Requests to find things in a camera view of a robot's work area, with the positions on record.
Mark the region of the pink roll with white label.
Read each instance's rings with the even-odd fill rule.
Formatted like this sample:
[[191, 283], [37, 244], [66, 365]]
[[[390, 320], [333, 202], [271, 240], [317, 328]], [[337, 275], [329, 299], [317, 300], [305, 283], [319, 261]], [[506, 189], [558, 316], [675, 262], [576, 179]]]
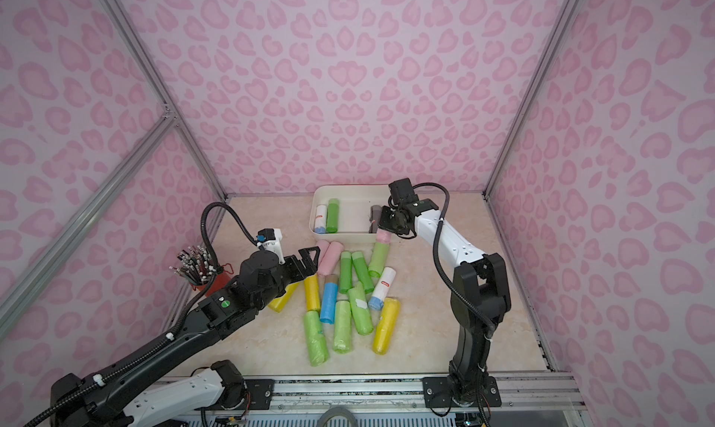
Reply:
[[392, 240], [392, 233], [383, 229], [378, 229], [375, 240], [380, 244], [390, 244]]

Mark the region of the grey trash bag roll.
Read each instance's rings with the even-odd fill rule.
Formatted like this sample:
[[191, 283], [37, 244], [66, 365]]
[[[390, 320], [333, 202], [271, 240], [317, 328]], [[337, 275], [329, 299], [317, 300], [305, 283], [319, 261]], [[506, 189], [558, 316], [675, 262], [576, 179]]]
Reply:
[[370, 227], [369, 233], [377, 233], [379, 230], [379, 222], [382, 214], [381, 205], [373, 205], [370, 212]]

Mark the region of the bright green roll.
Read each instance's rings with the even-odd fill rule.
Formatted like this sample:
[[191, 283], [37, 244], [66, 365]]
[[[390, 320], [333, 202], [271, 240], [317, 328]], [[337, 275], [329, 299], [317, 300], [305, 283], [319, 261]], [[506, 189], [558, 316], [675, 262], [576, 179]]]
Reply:
[[336, 198], [330, 199], [327, 205], [326, 231], [327, 233], [337, 233], [339, 229], [340, 201]]

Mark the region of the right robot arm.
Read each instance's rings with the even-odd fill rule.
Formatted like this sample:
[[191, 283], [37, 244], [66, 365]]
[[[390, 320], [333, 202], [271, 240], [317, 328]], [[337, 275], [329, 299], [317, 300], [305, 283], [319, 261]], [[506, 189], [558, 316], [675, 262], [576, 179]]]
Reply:
[[448, 403], [467, 408], [501, 406], [487, 361], [495, 330], [511, 310], [506, 261], [473, 246], [430, 199], [395, 202], [389, 198], [379, 228], [428, 242], [438, 276], [451, 292], [452, 313], [460, 330], [446, 378], [448, 395], [437, 395], [428, 404], [432, 408]]

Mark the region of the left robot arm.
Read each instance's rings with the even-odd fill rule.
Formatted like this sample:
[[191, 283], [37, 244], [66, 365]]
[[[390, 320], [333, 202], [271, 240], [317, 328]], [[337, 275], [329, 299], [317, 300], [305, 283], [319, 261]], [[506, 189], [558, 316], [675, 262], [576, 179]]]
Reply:
[[193, 355], [226, 339], [252, 322], [287, 287], [318, 271], [320, 250], [299, 251], [281, 260], [259, 249], [245, 259], [238, 275], [196, 303], [168, 332], [117, 362], [79, 378], [70, 373], [51, 388], [58, 409], [52, 426], [125, 426], [136, 417], [127, 406], [143, 391]]

